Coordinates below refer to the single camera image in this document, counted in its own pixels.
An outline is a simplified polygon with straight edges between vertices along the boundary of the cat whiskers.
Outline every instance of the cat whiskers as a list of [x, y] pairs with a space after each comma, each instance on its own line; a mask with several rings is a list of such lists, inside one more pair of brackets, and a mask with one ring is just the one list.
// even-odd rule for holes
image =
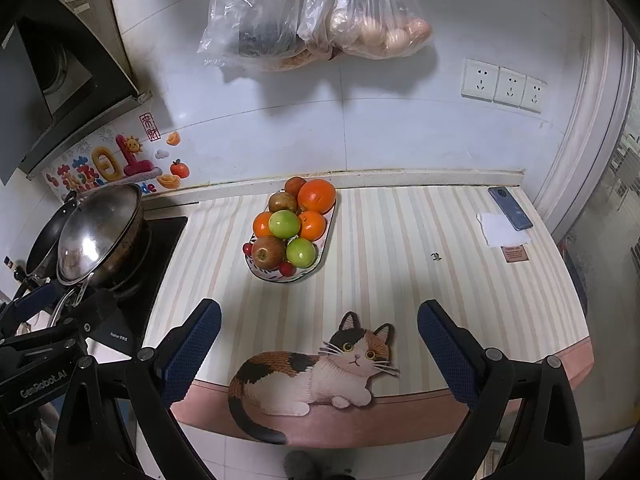
[[325, 346], [320, 347], [318, 353], [320, 355], [340, 355], [342, 352], [338, 352], [334, 348], [328, 348]]
[[393, 377], [398, 377], [400, 375], [400, 370], [393, 366], [379, 364], [379, 361], [374, 365], [378, 370], [384, 372], [385, 374], [392, 375]]
[[342, 350], [340, 350], [336, 345], [334, 345], [333, 343], [329, 343], [328, 341], [322, 341], [322, 344], [326, 347], [326, 348], [332, 348], [333, 350], [335, 350], [338, 353], [342, 353]]

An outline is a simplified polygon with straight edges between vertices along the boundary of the electrical outlet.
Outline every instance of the electrical outlet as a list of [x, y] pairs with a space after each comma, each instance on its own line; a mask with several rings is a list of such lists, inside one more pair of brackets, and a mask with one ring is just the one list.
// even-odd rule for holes
[[542, 107], [545, 104], [545, 97], [546, 83], [527, 76], [520, 108], [541, 114]]
[[462, 95], [492, 101], [495, 84], [498, 81], [498, 67], [482, 61], [467, 59], [465, 76], [462, 79]]
[[520, 106], [527, 76], [500, 67], [498, 86], [495, 89], [494, 101], [511, 106]]

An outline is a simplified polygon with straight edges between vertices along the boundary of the dark phone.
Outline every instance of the dark phone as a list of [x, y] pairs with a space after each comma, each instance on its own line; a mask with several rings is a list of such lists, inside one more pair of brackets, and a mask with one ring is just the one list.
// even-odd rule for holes
[[502, 209], [502, 212], [506, 215], [513, 225], [516, 231], [524, 231], [524, 229], [531, 229], [533, 224], [527, 214], [522, 210], [520, 204], [516, 202], [516, 199], [509, 193], [509, 190], [504, 186], [490, 187], [489, 194], [494, 197], [494, 200]]

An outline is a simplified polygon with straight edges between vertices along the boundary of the white paper towel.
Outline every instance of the white paper towel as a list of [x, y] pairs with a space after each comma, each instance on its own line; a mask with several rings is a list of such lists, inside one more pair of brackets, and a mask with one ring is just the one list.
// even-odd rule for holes
[[502, 213], [478, 213], [478, 221], [489, 247], [515, 247], [531, 241], [525, 231], [516, 231]]

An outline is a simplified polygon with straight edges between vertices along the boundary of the calico cat illustration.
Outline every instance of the calico cat illustration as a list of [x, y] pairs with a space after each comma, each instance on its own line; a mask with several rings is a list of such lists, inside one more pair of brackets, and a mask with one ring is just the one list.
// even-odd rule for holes
[[372, 332], [360, 326], [358, 315], [348, 312], [318, 352], [263, 352], [248, 359], [229, 384], [228, 402], [236, 424], [249, 436], [272, 444], [287, 437], [257, 424], [242, 406], [242, 398], [267, 415], [303, 416], [313, 403], [331, 403], [338, 409], [371, 402], [369, 379], [379, 373], [398, 376], [391, 365], [389, 344], [394, 327], [385, 323]]

